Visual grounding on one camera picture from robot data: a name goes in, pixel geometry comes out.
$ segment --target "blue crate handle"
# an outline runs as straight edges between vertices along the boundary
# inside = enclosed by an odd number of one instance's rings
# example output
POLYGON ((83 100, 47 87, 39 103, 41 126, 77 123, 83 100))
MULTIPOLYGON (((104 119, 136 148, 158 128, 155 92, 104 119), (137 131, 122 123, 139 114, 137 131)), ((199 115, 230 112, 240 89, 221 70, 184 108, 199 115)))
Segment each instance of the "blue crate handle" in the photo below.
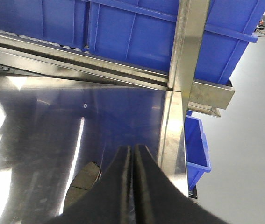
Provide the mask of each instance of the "blue crate handle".
POLYGON ((237 32, 231 29, 226 29, 226 28, 222 28, 222 27, 218 27, 218 26, 214 26, 210 24, 205 25, 205 30, 208 32, 236 38, 236 39, 246 41, 246 42, 256 43, 258 40, 258 37, 255 34, 248 35, 248 34, 240 33, 240 32, 237 32))
POLYGON ((162 13, 159 11, 131 5, 129 3, 120 2, 120 1, 116 1, 116 0, 90 0, 90 2, 98 3, 98 4, 102 4, 102 5, 106 5, 106 6, 126 10, 126 11, 130 11, 133 13, 151 16, 151 17, 155 17, 155 18, 170 21, 170 22, 176 22, 177 21, 177 17, 175 15, 162 13))

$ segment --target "stainless steel table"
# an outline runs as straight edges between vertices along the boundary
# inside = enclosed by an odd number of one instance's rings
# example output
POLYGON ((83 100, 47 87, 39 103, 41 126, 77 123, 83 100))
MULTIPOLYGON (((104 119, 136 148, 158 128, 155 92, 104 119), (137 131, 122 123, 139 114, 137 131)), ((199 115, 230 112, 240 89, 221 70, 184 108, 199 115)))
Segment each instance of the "stainless steel table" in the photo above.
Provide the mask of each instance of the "stainless steel table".
POLYGON ((0 223, 60 214, 77 172, 90 161, 104 172, 120 145, 146 144, 157 158, 164 100, 164 91, 0 75, 0 223))

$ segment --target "stainless steel frame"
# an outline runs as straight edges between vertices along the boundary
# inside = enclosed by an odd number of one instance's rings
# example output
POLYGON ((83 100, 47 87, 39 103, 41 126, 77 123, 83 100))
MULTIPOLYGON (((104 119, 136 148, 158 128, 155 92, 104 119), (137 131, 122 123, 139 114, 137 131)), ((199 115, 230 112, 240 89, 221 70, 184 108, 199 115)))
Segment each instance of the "stainless steel frame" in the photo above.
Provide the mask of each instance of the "stainless steel frame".
POLYGON ((232 86, 193 80, 209 0, 181 0, 169 75, 127 63, 0 33, 0 64, 43 76, 166 92, 158 164, 188 195, 183 123, 187 109, 220 116, 232 86))

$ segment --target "reflective metal surface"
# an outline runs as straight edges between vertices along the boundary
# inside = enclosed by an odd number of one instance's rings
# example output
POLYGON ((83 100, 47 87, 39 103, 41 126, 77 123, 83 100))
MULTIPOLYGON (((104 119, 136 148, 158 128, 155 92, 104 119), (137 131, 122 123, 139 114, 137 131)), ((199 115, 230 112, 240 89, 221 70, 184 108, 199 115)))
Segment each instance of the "reflective metal surface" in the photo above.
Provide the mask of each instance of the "reflective metal surface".
POLYGON ((209 0, 180 0, 168 87, 182 93, 183 117, 206 23, 209 0))
POLYGON ((183 119, 181 93, 167 91, 157 163, 178 190, 188 196, 183 119))
POLYGON ((214 117, 221 117, 219 109, 211 106, 188 102, 188 109, 214 117))
POLYGON ((83 67, 84 65, 73 63, 72 61, 62 62, 3 47, 0 47, 0 64, 52 77, 65 77, 107 84, 137 85, 152 89, 166 89, 166 84, 154 79, 149 81, 143 77, 131 77, 118 71, 112 73, 112 71, 105 68, 83 67))
MULTIPOLYGON (((167 75, 160 71, 133 67, 133 65, 121 64, 106 58, 98 58, 90 54, 78 53, 2 33, 0 33, 0 64, 51 77, 116 85, 136 85, 160 90, 166 89, 168 81, 167 75)), ((170 75, 170 87, 172 82, 173 75, 170 75)), ((232 87, 194 80, 189 101, 226 109, 233 93, 232 87)))
POLYGON ((120 145, 146 144, 156 158, 164 98, 144 88, 0 76, 0 224, 58 215, 77 172, 90 161, 105 172, 120 145))
POLYGON ((1 33, 0 63, 45 75, 53 76, 56 73, 56 76, 85 81, 94 81, 95 77, 100 77, 99 81, 102 83, 106 83, 106 79, 118 80, 121 84, 128 83, 153 89, 166 89, 168 79, 168 75, 161 71, 1 33), (43 72, 38 69, 40 66, 44 67, 43 72))
POLYGON ((235 93, 232 85, 220 85, 195 79, 192 85, 189 101, 226 109, 235 93))

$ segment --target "blue plastic bin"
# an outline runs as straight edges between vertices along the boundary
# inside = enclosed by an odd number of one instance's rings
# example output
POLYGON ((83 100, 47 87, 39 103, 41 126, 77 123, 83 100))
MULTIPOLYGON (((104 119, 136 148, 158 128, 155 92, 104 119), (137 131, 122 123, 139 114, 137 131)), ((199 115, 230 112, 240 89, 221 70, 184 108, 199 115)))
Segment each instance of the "blue plastic bin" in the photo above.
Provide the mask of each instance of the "blue plastic bin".
POLYGON ((169 70, 179 0, 90 2, 90 53, 169 70))
POLYGON ((226 84, 264 11, 265 0, 211 0, 195 77, 226 84))
MULTIPOLYGON (((168 72, 178 0, 90 0, 90 53, 168 72)), ((195 78, 226 84, 265 0, 211 0, 195 78)))
POLYGON ((211 171, 211 163, 201 120, 186 116, 184 129, 188 189, 192 190, 202 175, 211 171))
POLYGON ((87 0, 0 0, 0 30, 83 48, 87 0))

